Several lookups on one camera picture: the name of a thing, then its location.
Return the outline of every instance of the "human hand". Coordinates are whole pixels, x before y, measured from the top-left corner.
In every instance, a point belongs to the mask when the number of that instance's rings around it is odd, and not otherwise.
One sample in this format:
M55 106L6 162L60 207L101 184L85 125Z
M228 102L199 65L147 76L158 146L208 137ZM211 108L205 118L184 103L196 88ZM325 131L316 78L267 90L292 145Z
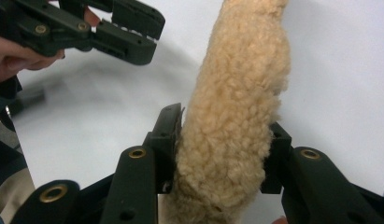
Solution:
M84 20L91 26L99 23L99 18L86 7ZM39 70L49 67L55 61L64 58L64 50L53 57L45 57L31 49L0 37L0 82L16 76L21 70Z
M285 217L281 217L274 221L272 224L288 224L288 221Z

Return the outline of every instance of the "wool pad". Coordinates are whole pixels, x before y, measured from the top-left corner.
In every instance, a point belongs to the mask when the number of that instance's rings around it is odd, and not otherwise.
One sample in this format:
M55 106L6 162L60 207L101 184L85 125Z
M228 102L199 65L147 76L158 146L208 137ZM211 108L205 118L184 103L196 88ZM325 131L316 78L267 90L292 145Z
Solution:
M181 131L160 224L240 223L264 180L270 124L287 87L287 0L225 0Z

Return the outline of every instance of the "brass grommet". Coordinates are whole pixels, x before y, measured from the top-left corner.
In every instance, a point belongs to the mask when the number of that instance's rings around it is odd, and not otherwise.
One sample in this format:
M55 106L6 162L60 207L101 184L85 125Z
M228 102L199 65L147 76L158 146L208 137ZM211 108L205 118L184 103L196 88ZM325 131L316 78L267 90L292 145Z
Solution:
M81 23L78 24L78 29L79 30L87 30L88 27L89 26L87 25L86 22L81 22Z
M67 193L67 185L59 184L51 186L40 194L39 200L42 203L52 203L61 199Z
M128 153L128 156L133 159L139 159L146 156L146 150L144 148L137 148Z
M300 153L302 154L302 156L311 160L317 160L320 158L320 154L311 149L303 149L300 151Z
M35 32L38 34L44 34L47 32L47 27L45 25L37 25L37 27L35 27Z

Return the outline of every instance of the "white backdrop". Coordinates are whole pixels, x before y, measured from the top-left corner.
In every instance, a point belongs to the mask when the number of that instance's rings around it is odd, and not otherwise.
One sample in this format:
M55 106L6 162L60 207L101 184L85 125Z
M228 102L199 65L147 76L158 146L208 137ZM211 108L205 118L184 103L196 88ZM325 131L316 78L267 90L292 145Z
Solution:
M161 108L187 105L221 1L144 2L166 17L151 64L68 50L19 75L29 106L14 119L37 186L72 179L84 188L110 175ZM349 181L383 194L384 0L291 0L283 25L292 72L280 124L295 147L325 152ZM260 195L244 223L282 214L278 196Z

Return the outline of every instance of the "sheepskin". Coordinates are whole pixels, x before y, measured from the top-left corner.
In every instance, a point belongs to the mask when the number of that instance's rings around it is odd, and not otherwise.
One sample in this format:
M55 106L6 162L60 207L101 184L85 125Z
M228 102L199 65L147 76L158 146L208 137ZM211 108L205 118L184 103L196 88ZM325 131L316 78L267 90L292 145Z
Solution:
M225 0L188 106L161 224L240 223L264 180L290 48L287 0Z

